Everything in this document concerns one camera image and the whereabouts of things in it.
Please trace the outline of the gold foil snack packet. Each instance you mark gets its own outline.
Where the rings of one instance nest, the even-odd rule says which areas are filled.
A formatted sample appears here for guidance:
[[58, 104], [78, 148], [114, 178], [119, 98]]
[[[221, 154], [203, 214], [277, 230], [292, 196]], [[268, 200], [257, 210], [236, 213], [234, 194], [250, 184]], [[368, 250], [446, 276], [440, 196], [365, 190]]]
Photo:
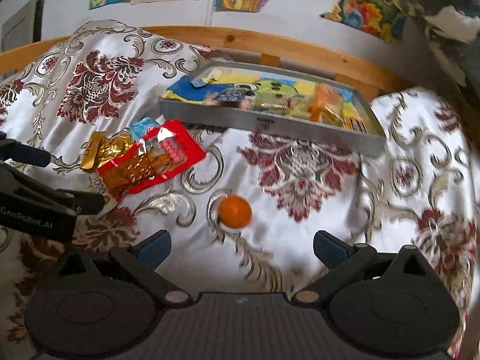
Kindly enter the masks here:
[[134, 143], [128, 128], [112, 136], [108, 136], [105, 131], [93, 132], [85, 147], [80, 168], [92, 172], [113, 158], [123, 155]]

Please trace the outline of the orange tangerine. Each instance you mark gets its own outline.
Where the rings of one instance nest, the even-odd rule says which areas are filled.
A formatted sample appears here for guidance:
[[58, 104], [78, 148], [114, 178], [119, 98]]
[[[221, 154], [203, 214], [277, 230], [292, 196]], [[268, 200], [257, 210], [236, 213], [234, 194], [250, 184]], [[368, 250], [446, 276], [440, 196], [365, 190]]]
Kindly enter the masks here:
[[245, 228], [252, 220], [251, 205], [242, 197], [230, 195], [218, 206], [220, 222], [233, 229]]

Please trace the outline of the red snack packet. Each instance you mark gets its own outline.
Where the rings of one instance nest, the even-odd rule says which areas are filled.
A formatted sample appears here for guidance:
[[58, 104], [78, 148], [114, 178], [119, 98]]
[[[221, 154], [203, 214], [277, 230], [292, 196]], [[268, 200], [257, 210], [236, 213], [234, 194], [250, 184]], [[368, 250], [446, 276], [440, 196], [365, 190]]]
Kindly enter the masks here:
[[178, 119], [153, 127], [124, 154], [99, 167], [106, 191], [120, 200], [181, 174], [206, 157]]

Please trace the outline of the light blue snack packet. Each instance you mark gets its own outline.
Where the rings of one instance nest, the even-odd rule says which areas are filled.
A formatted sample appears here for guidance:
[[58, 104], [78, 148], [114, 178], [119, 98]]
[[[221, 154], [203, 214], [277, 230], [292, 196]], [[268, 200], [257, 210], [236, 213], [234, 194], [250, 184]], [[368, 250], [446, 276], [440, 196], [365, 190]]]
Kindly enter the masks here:
[[159, 127], [160, 124], [150, 117], [144, 117], [136, 122], [132, 122], [129, 125], [129, 131], [134, 141], [139, 141], [145, 136], [152, 128]]

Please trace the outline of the floral white bed cover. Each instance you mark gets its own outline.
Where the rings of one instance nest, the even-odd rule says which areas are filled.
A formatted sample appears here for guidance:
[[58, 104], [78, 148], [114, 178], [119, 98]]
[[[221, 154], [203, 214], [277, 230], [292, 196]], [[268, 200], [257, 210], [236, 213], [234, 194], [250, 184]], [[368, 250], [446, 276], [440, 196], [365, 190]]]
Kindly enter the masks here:
[[[45, 168], [20, 170], [53, 188], [102, 193], [102, 181], [80, 168], [96, 131], [110, 137], [149, 116], [163, 121], [160, 91], [211, 55], [210, 47], [152, 37], [143, 52], [134, 37], [95, 33], [68, 53], [54, 46], [33, 61], [26, 88], [1, 105], [1, 130], [48, 150]], [[78, 220], [71, 246], [102, 253], [135, 245], [160, 229], [173, 238], [160, 267], [167, 279], [201, 291], [293, 293], [325, 269], [312, 252], [316, 231], [394, 252], [415, 245], [439, 274], [460, 310], [450, 347], [464, 348], [476, 295], [479, 155], [455, 108], [425, 88], [378, 97], [373, 112], [385, 151], [369, 158], [327, 145], [193, 125], [206, 157], [163, 184]], [[230, 195], [250, 204], [245, 228], [218, 216]]]

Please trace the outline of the grey shallow tray box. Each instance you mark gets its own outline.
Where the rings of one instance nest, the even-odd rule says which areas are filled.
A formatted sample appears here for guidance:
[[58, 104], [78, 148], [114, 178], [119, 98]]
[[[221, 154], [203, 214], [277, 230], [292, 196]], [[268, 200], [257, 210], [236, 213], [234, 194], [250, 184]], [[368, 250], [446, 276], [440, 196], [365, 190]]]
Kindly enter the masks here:
[[[341, 122], [309, 120], [316, 87], [343, 96]], [[160, 97], [163, 116], [189, 124], [267, 133], [379, 156], [386, 135], [368, 103], [353, 88], [324, 77], [253, 63], [210, 60]]]

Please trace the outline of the orange snack packet in tray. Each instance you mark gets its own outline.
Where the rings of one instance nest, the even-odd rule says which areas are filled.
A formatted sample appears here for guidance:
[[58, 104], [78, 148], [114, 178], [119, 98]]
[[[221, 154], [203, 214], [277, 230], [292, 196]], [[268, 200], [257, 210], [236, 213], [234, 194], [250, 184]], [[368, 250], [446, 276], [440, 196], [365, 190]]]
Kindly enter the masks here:
[[342, 94], [331, 85], [319, 84], [316, 86], [315, 95], [308, 108], [310, 112], [309, 120], [322, 122], [323, 116], [327, 116], [335, 123], [341, 122], [342, 105]]

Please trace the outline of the colourful flowers drawing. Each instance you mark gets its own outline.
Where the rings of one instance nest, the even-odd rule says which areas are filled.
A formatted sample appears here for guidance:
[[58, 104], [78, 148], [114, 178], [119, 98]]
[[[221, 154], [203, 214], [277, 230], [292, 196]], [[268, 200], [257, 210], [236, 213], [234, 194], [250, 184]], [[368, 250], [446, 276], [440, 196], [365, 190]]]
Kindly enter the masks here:
[[338, 0], [320, 17], [387, 42], [402, 40], [406, 22], [393, 0]]

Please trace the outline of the clear bag of clothes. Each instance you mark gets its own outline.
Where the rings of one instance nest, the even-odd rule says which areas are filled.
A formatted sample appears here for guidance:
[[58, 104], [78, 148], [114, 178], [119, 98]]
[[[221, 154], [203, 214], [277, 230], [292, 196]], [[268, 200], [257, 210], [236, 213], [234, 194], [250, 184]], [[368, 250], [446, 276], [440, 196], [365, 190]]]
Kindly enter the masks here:
[[442, 69], [479, 91], [479, 0], [389, 0], [416, 21]]

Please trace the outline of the white wall pipe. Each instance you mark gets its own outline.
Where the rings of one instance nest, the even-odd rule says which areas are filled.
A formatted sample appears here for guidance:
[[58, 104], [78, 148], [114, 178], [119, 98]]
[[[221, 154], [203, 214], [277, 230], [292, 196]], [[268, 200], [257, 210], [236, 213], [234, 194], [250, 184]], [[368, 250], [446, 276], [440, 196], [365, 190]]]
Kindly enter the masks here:
[[208, 10], [207, 10], [207, 14], [206, 14], [206, 17], [205, 17], [205, 22], [204, 22], [204, 25], [207, 26], [207, 27], [212, 25], [213, 11], [214, 11], [214, 2], [210, 1], [208, 3]]

